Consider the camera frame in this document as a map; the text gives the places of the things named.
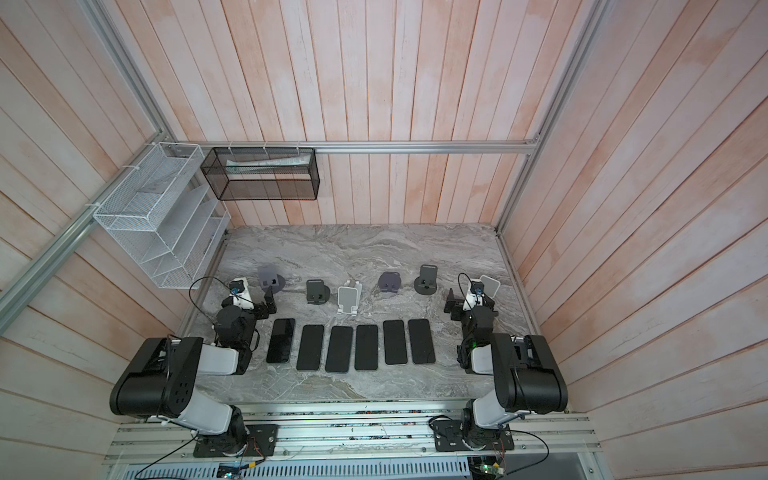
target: smartphone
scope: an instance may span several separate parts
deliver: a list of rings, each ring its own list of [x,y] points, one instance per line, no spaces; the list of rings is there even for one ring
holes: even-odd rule
[[[270,348],[266,351],[267,363],[286,363],[290,358],[290,347],[293,345],[293,330],[296,326],[294,319],[277,319],[272,325]]]

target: wooden wall panel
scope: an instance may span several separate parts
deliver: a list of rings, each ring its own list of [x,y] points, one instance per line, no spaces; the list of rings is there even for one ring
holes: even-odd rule
[[[179,138],[419,141],[535,134],[594,0],[106,4]],[[491,223],[517,159],[321,156],[317,201],[234,222]]]
[[[765,475],[766,22],[616,4],[503,232],[616,478]]]
[[[200,12],[186,13],[190,27],[200,23]],[[215,57],[210,38],[195,40],[196,55]],[[158,102],[170,110],[165,96]],[[243,128],[239,118],[230,126]],[[4,289],[155,129],[79,3],[29,0],[0,6],[0,132]],[[109,410],[113,382],[145,338],[179,328],[187,304],[103,230],[86,239],[0,339],[6,471],[43,455],[57,475],[94,478],[124,421]]]

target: marble tabletop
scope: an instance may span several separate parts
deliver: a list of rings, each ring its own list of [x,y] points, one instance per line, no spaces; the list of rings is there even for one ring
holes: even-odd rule
[[[495,297],[499,311],[496,332],[526,334],[528,327],[520,303],[498,250],[492,227],[480,224],[450,225],[324,225],[285,227],[240,227],[232,231],[217,277],[229,282],[245,276],[254,301],[263,299],[258,287],[259,266],[272,263],[285,277],[286,287],[275,294],[277,314],[259,320],[259,347],[242,376],[199,376],[197,385],[223,402],[307,402],[346,399],[448,399],[476,398],[492,387],[490,376],[469,375],[456,362],[461,326],[443,313],[445,296],[456,277],[465,272],[472,278],[488,275],[502,285]],[[413,281],[424,263],[438,267],[438,289],[431,296],[419,295]],[[382,272],[400,273],[398,293],[382,293],[377,287]],[[321,306],[306,303],[306,281],[321,279],[331,289],[331,300]],[[337,313],[336,291],[347,280],[362,283],[359,314]],[[211,316],[220,308],[226,289],[211,285],[202,308]],[[290,361],[266,364],[266,350],[277,318],[296,319]],[[389,319],[429,319],[436,363],[389,366],[384,362],[382,323]],[[304,325],[325,326],[320,370],[299,372],[296,358]],[[324,369],[332,326],[379,326],[379,368],[354,369],[354,341],[348,373]],[[214,333],[201,314],[194,319],[189,335],[210,342]]]

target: aluminum frame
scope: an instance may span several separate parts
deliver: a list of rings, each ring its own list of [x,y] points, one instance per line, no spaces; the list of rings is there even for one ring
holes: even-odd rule
[[[158,133],[151,142],[159,141],[163,137],[163,133]],[[151,148],[152,144],[145,144],[134,156],[130,165],[138,164]],[[0,335],[16,320],[16,317],[64,265],[69,256],[88,238],[91,231],[98,225],[94,219],[94,212],[130,172],[130,168],[122,168],[111,182],[101,188],[89,204],[85,204],[69,225],[8,284],[9,287],[0,295]]]
[[[531,154],[534,140],[522,141],[233,141],[203,142],[212,147],[313,148],[316,154]]]
[[[557,123],[565,104],[568,103],[568,99],[570,99],[573,94],[574,87],[581,76],[581,72],[584,70],[589,54],[594,48],[594,40],[598,36],[600,26],[613,7],[613,4],[614,0],[597,0],[594,5],[592,5],[592,10],[590,11],[587,23],[579,36],[576,50],[574,51],[571,60],[568,62],[568,68],[558,86],[557,94],[554,96],[552,105],[550,105],[547,110],[544,122],[541,125],[541,130],[536,135],[536,148],[531,152],[531,155],[525,159],[525,164],[520,170],[518,179],[515,181],[512,192],[504,205],[502,216],[496,226],[498,232],[503,232],[509,224],[512,212],[520,201],[520,196],[525,189],[528,179],[531,177],[531,172],[549,140],[552,128]]]
[[[403,458],[493,455],[493,451],[437,452],[427,421],[435,415],[461,418],[468,399],[362,402],[242,404],[246,424],[280,426],[271,462],[293,459]],[[586,414],[549,413],[515,420],[513,429],[541,436],[551,452],[593,453],[602,448]],[[190,431],[161,422],[123,424],[105,465],[157,460],[190,438]],[[545,452],[535,437],[513,433],[516,448],[508,455]],[[164,462],[209,462],[193,458],[189,444]]]

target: black mounting plate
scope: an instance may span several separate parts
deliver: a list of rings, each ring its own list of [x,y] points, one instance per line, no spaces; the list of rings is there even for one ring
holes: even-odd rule
[[[256,439],[256,443],[259,446],[259,450],[267,457],[271,457],[275,454],[275,441],[277,440],[277,425],[246,425],[248,428],[248,446],[246,447],[243,457],[258,457],[259,452],[253,447],[253,440]],[[216,449],[211,448],[210,443],[205,437],[195,445],[194,458],[223,458],[225,455],[221,455]]]
[[[447,420],[439,419],[433,420],[432,426],[435,427],[435,449],[438,452],[466,452],[470,449],[462,441],[462,421],[461,420]],[[486,445],[484,450],[496,449],[500,452],[504,450],[514,450],[515,443],[512,441],[511,435],[506,435],[502,430],[502,436],[499,440],[495,440],[492,444]]]

